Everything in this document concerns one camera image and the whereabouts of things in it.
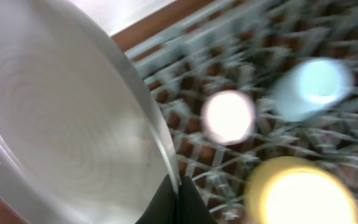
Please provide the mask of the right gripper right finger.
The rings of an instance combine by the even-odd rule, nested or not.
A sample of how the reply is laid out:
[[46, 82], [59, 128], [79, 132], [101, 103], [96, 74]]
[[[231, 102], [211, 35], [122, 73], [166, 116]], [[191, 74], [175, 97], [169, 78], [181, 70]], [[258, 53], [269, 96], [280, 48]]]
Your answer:
[[196, 185], [188, 176], [184, 176], [182, 179], [178, 199], [179, 224], [217, 224]]

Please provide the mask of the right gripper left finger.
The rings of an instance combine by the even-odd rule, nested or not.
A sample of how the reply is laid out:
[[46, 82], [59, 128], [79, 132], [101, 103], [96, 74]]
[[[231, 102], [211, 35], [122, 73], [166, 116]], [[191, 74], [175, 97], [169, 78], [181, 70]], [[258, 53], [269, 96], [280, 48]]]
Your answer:
[[166, 175], [159, 185], [145, 212], [135, 224], [175, 224], [177, 195], [170, 176]]

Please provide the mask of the yellow bowl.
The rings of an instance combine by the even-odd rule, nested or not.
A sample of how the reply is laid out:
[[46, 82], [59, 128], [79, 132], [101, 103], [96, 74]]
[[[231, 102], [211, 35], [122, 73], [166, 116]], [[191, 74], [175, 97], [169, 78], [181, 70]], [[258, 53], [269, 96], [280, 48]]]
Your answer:
[[358, 206], [337, 177], [299, 157], [258, 165], [244, 189], [249, 218], [260, 224], [358, 224]]

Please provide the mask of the pink cup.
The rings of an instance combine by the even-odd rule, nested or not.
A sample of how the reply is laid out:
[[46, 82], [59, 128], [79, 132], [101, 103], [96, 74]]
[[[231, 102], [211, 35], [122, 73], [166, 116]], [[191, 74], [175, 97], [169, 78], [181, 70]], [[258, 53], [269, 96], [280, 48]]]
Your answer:
[[255, 131], [257, 115], [249, 95], [239, 90], [224, 90], [205, 100], [200, 118], [206, 138], [227, 146], [250, 138]]

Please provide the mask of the grey plate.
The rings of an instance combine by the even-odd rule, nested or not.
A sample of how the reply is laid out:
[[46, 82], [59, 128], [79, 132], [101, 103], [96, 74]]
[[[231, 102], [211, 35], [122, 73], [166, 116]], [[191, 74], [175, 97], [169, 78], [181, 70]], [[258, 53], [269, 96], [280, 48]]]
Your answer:
[[135, 223], [167, 124], [127, 56], [69, 1], [0, 1], [0, 198], [27, 223]]

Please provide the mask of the blue cup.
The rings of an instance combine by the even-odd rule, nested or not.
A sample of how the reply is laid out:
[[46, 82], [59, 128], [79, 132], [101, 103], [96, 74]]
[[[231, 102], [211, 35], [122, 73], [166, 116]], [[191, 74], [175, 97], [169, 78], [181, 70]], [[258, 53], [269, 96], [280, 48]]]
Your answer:
[[305, 60], [275, 82], [271, 91], [273, 110], [285, 121], [304, 121], [339, 103], [354, 84], [353, 72], [340, 60]]

